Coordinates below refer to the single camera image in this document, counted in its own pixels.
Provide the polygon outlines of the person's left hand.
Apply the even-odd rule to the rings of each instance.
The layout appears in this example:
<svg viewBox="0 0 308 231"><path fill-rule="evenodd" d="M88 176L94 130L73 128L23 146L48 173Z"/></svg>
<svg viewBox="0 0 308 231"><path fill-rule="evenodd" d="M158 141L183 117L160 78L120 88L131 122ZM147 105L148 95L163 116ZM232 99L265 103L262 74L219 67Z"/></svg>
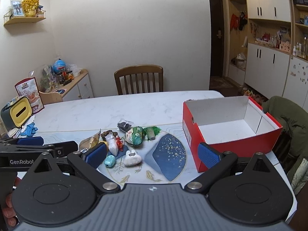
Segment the person's left hand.
<svg viewBox="0 0 308 231"><path fill-rule="evenodd" d="M21 178L17 176L15 178L13 187L17 187L20 182L21 182ZM18 224L18 218L16 217L16 212L12 204L12 192L13 191L14 191L13 188L10 189L10 191L8 191L8 194L6 195L6 198L5 198L5 207L3 207L2 209L4 219L7 223L7 226L9 227L15 227Z"/></svg>

